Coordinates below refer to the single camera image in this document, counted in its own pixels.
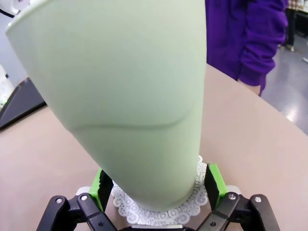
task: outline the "beige tabletop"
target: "beige tabletop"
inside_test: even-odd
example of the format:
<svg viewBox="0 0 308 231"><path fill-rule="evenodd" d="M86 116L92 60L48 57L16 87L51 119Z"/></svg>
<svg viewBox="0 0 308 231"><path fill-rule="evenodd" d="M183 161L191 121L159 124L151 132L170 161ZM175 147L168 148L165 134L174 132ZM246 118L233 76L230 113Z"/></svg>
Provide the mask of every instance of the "beige tabletop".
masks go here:
<svg viewBox="0 0 308 231"><path fill-rule="evenodd" d="M308 137L261 98L208 66L201 155L246 197L265 194L282 231L308 225ZM49 108L0 133L0 230L33 231L49 199L90 186L97 164ZM202 207L188 226L209 212ZM107 215L128 224L109 200ZM77 230L88 230L85 225Z"/></svg>

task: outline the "person in purple jacket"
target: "person in purple jacket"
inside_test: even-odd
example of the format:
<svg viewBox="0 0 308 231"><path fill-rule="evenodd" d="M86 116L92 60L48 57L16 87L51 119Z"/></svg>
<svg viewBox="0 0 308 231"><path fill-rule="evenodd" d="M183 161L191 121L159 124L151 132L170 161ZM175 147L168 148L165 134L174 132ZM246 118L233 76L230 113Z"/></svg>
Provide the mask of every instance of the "person in purple jacket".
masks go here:
<svg viewBox="0 0 308 231"><path fill-rule="evenodd" d="M205 0L207 63L260 95L284 42L287 0Z"/></svg>

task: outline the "shoe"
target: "shoe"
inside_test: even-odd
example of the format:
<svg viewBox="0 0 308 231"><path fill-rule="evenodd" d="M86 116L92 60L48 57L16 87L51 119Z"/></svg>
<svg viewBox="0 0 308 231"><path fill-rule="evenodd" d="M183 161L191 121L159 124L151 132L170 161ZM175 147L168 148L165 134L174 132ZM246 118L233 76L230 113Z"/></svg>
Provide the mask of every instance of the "shoe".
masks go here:
<svg viewBox="0 0 308 231"><path fill-rule="evenodd" d="M286 48L291 51L291 52L294 52L294 46L292 45L286 45Z"/></svg>

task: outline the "black pants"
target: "black pants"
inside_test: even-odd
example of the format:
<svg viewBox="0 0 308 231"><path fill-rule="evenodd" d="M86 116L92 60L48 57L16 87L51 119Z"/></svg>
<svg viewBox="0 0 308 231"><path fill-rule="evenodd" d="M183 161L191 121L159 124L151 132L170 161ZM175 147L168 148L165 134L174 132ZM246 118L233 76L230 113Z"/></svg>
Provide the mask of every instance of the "black pants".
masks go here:
<svg viewBox="0 0 308 231"><path fill-rule="evenodd" d="M291 9L285 10L285 15L288 19L288 26L286 28L285 42L284 45L294 45L294 35L295 35L295 19L296 11Z"/></svg>

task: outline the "cup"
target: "cup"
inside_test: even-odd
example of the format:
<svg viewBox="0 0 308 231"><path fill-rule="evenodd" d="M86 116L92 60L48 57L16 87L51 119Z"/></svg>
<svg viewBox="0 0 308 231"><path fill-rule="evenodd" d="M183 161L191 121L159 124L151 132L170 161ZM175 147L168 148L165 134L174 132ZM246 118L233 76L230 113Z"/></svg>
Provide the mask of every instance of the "cup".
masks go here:
<svg viewBox="0 0 308 231"><path fill-rule="evenodd" d="M133 200L164 211L188 199L203 111L204 0L37 0L6 33L56 117Z"/></svg>

